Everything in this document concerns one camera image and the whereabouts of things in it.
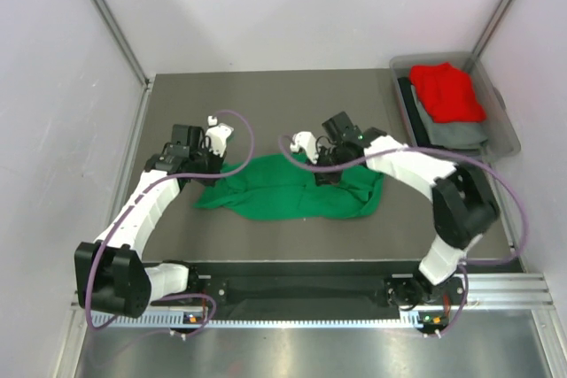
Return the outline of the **green t shirt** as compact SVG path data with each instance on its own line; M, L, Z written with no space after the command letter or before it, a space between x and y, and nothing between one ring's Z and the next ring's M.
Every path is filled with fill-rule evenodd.
M382 174L354 166L343 172L339 183L318 186L312 173L282 154L271 154L253 158L239 173L205 188L194 206L225 208L259 221L355 219L376 211L383 183Z

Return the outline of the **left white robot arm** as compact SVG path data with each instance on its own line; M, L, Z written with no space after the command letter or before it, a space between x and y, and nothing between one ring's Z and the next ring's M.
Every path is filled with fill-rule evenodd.
M159 219L193 174L205 186L215 184L232 133L224 123L173 127L170 141L146 161L117 218L94 242L75 250L81 307L138 318L151 302L171 294L186 305L198 299L201 284L190 266L180 261L144 266L142 256Z

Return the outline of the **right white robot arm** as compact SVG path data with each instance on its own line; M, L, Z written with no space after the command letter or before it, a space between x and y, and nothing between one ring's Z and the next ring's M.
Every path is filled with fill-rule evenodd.
M407 150L375 127L361 131L345 112L322 124L328 144L313 135L295 135L313 166L338 166L357 158L370 171L386 174L431 201L436 236L421 260L413 290L431 304L447 289L445 281L484 233L500 218L500 207L482 170L471 164L435 158Z

